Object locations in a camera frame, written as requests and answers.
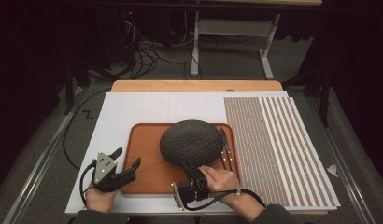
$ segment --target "ridged surface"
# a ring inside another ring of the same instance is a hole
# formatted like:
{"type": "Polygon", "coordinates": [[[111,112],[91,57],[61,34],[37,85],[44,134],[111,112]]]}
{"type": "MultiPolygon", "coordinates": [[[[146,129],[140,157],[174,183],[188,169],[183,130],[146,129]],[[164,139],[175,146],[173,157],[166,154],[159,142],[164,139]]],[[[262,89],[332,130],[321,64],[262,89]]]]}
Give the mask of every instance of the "ridged surface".
{"type": "Polygon", "coordinates": [[[223,149],[220,132],[201,120],[184,120],[169,127],[160,140],[160,151],[171,164],[183,168],[182,162],[193,166],[209,165],[223,149]]]}

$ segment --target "striped panel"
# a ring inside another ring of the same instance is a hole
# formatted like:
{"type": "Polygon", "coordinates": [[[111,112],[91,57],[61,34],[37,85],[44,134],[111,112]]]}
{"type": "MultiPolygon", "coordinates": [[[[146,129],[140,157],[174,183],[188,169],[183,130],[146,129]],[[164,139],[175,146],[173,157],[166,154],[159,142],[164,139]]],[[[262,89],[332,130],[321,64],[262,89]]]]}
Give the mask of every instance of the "striped panel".
{"type": "Polygon", "coordinates": [[[225,97],[242,187],[267,203],[338,206],[328,176],[290,97],[225,97]]]}

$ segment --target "hand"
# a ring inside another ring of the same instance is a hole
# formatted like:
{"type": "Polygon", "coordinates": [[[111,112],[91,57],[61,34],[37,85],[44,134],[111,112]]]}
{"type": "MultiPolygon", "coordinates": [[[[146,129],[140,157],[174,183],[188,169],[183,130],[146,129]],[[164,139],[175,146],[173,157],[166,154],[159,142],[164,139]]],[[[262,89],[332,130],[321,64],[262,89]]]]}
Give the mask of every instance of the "hand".
{"type": "MultiPolygon", "coordinates": [[[[239,189],[240,183],[233,172],[226,170],[215,170],[208,166],[201,166],[201,172],[206,176],[209,190],[224,191],[228,189],[239,189]]],[[[247,194],[235,195],[230,194],[220,202],[227,204],[238,215],[246,221],[252,222],[264,210],[264,207],[259,204],[253,197],[247,194]]]]}
{"type": "MultiPolygon", "coordinates": [[[[240,182],[231,171],[227,170],[215,170],[209,166],[201,166],[200,171],[206,176],[206,181],[208,182],[209,190],[211,191],[225,191],[229,189],[239,189],[240,182]]],[[[237,200],[235,194],[230,194],[222,199],[221,203],[230,204],[234,200],[237,200]]]]}
{"type": "Polygon", "coordinates": [[[116,194],[120,190],[104,193],[90,184],[86,191],[87,209],[102,213],[109,213],[116,194]]]}

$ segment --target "finger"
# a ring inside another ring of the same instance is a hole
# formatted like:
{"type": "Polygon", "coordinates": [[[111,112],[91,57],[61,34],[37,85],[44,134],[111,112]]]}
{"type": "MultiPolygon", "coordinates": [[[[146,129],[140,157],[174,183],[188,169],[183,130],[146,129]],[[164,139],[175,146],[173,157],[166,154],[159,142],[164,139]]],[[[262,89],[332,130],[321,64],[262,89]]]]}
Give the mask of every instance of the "finger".
{"type": "Polygon", "coordinates": [[[206,171],[206,173],[212,178],[213,182],[219,182],[220,181],[220,175],[218,172],[209,166],[204,166],[203,169],[206,171]]]}
{"type": "Polygon", "coordinates": [[[206,172],[205,167],[200,167],[200,171],[206,177],[206,181],[208,182],[208,186],[214,182],[212,177],[206,172]]]}

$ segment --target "person's right hand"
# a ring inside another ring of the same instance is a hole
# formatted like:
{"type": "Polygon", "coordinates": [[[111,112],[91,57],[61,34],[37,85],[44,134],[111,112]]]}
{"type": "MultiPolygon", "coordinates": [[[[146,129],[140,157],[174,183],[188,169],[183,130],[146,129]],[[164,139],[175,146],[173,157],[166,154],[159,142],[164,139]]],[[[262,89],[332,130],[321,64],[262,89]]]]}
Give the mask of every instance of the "person's right hand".
{"type": "MultiPolygon", "coordinates": [[[[240,188],[240,182],[237,176],[231,171],[215,170],[212,167],[204,165],[200,167],[200,170],[206,176],[206,181],[208,182],[208,187],[211,191],[225,191],[240,188]]],[[[230,194],[220,199],[220,202],[229,205],[237,199],[238,198],[235,194],[230,194]]]]}
{"type": "MultiPolygon", "coordinates": [[[[208,188],[211,191],[224,191],[229,189],[239,189],[240,182],[233,172],[226,170],[215,170],[208,166],[201,166],[201,172],[206,176],[208,188]]],[[[227,204],[238,215],[248,222],[252,222],[264,210],[253,197],[247,194],[235,195],[230,194],[220,202],[227,204]]]]}

